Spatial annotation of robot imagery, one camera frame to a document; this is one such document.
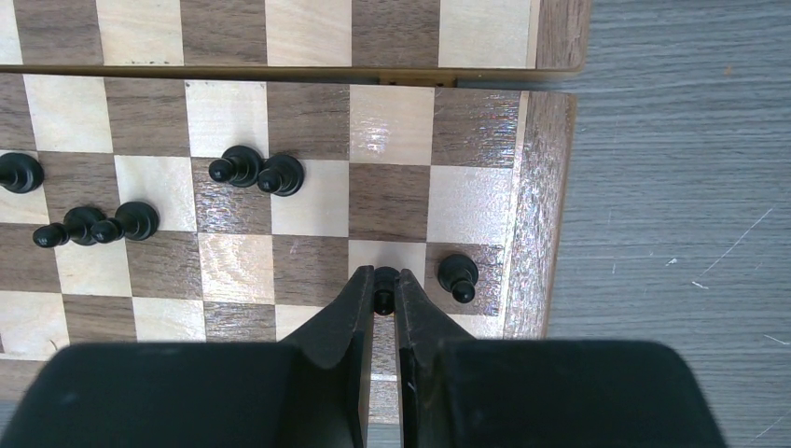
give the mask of chessboard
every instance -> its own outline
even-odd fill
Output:
[[[411,269],[481,338],[546,332],[574,128],[537,91],[0,74],[3,152],[45,171],[0,188],[0,399],[70,343],[278,341],[361,265]],[[289,197],[212,181],[231,146],[305,168]],[[77,206],[144,201],[144,241],[34,245]],[[479,266],[456,302],[439,261]],[[371,421],[398,419],[392,315],[375,324]]]
[[[591,0],[0,0],[0,65],[575,72]]]

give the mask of light square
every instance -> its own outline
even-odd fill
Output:
[[[442,0],[439,66],[526,68],[530,13],[530,0]]]
[[[137,341],[206,341],[202,301],[132,297]]]
[[[4,151],[21,152],[38,159],[38,155],[31,151]],[[25,194],[16,194],[7,189],[0,188],[0,222],[19,224],[49,224],[47,198],[44,196],[44,185]]]
[[[14,0],[0,0],[0,64],[21,63],[22,49],[14,12]]]
[[[246,145],[269,157],[267,88],[263,82],[185,81],[189,148],[194,157],[219,157]]]
[[[272,233],[349,235],[349,162],[301,161],[305,183],[293,196],[271,196]]]
[[[427,241],[503,245],[512,171],[432,166]]]
[[[142,201],[160,213],[161,231],[195,231],[192,163],[187,157],[116,156],[121,203]]]
[[[352,65],[352,0],[267,0],[267,65]]]
[[[282,340],[321,310],[321,306],[275,305],[275,338]]]
[[[205,301],[274,304],[271,235],[200,233]]]
[[[409,269],[423,285],[425,281],[425,243],[349,240],[349,277],[360,266],[389,266],[397,271]]]
[[[184,65],[179,0],[96,0],[104,65]]]
[[[0,334],[0,359],[49,359],[69,344],[61,295],[0,291]]]
[[[430,165],[434,88],[351,86],[349,160]]]
[[[25,75],[39,151],[113,152],[104,79]]]
[[[503,339],[503,324],[488,315],[448,315],[477,339]]]
[[[124,240],[109,245],[59,245],[55,247],[55,259],[63,294],[132,295]]]

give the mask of chess piece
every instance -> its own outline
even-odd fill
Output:
[[[44,182],[44,169],[27,154],[9,152],[0,156],[0,185],[12,193],[28,193]]]
[[[275,196],[291,196],[304,180],[302,164],[291,156],[278,154],[264,162],[264,169],[258,174],[258,188]]]
[[[33,242],[39,247],[55,247],[70,241],[78,245],[95,245],[90,228],[105,218],[104,213],[93,207],[73,208],[66,213],[63,223],[55,222],[34,231]]]
[[[209,176],[215,182],[234,187],[250,187],[258,180],[264,161],[251,147],[230,147],[209,165]]]
[[[396,282],[398,271],[382,266],[373,272],[373,311],[389,315],[396,308]]]
[[[456,301],[470,303],[475,299],[478,266],[466,255],[450,255],[439,263],[437,280],[442,289],[450,292]]]
[[[126,237],[143,241],[157,231],[160,215],[147,203],[123,203],[115,217],[93,224],[90,234],[98,243],[106,245]]]

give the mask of wooden chessboard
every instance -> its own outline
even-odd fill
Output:
[[[0,64],[578,71],[590,0],[0,0]]]
[[[549,92],[0,75],[0,142],[44,167],[0,189],[0,399],[90,341],[276,341],[357,266],[412,269],[478,337],[540,337],[557,252],[575,99]],[[287,198],[213,182],[233,145],[306,169]],[[67,210],[160,212],[143,242],[44,249]],[[476,299],[436,279],[452,252]],[[377,317],[374,422],[397,421],[392,316]]]

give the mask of black chess piece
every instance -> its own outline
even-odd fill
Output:
[[[478,266],[466,255],[450,255],[439,263],[437,280],[442,289],[450,292],[456,301],[470,303],[475,299]]]
[[[258,174],[258,188],[275,196],[291,196],[299,191],[305,181],[302,164],[291,156],[277,154],[264,162]]]
[[[96,242],[106,245],[126,237],[143,241],[153,235],[160,226],[160,215],[147,203],[123,203],[115,217],[93,224],[90,234]]]
[[[215,182],[250,187],[258,180],[263,165],[263,159],[251,147],[230,147],[223,153],[222,159],[209,165],[209,176]]]
[[[73,208],[66,213],[63,223],[55,222],[34,231],[33,242],[39,247],[55,247],[70,241],[78,245],[95,245],[90,228],[105,218],[104,213],[93,207]]]
[[[389,315],[396,309],[396,282],[398,271],[382,266],[373,272],[373,311]]]
[[[0,185],[12,193],[28,193],[44,182],[44,169],[27,154],[9,152],[0,156]]]

